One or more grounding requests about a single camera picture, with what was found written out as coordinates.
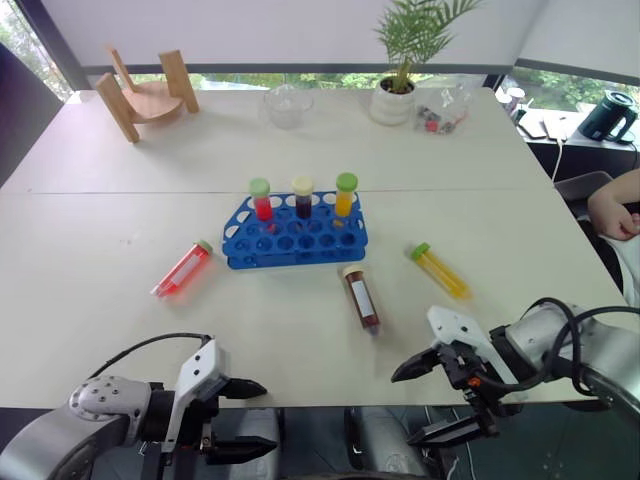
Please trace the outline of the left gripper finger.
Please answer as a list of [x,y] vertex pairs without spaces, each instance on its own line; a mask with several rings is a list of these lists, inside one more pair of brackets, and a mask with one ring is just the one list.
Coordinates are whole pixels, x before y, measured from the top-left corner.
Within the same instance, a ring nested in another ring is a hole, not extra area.
[[240,436],[233,440],[213,440],[203,447],[207,465],[237,465],[274,451],[278,443],[259,436]]
[[252,399],[267,393],[267,389],[258,382],[241,378],[229,378],[222,388],[222,396],[227,399]]

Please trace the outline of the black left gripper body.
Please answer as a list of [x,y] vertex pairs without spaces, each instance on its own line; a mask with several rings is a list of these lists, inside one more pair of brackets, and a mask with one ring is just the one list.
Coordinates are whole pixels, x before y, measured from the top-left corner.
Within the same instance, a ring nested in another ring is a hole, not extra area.
[[219,396],[229,378],[181,375],[173,403],[173,447],[187,447],[200,442],[202,428],[218,413]]

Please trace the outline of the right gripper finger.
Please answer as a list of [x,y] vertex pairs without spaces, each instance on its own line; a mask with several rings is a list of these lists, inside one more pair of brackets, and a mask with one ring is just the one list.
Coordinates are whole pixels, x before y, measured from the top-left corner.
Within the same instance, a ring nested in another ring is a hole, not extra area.
[[455,447],[488,435],[479,417],[441,421],[422,427],[406,443],[413,447]]
[[428,348],[401,363],[392,374],[391,382],[397,383],[419,378],[431,373],[440,364],[439,350]]

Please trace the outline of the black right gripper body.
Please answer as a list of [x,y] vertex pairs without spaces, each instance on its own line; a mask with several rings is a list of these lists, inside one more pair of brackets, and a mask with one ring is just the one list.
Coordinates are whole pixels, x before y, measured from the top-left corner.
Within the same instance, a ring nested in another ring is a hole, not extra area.
[[497,436],[499,431],[495,419],[513,416],[521,411],[521,406],[507,406],[503,403],[502,399],[507,392],[491,385],[491,382],[498,382],[490,376],[494,370],[486,370],[486,364],[470,346],[459,341],[452,344],[440,343],[437,351],[451,386],[463,393],[482,435]]

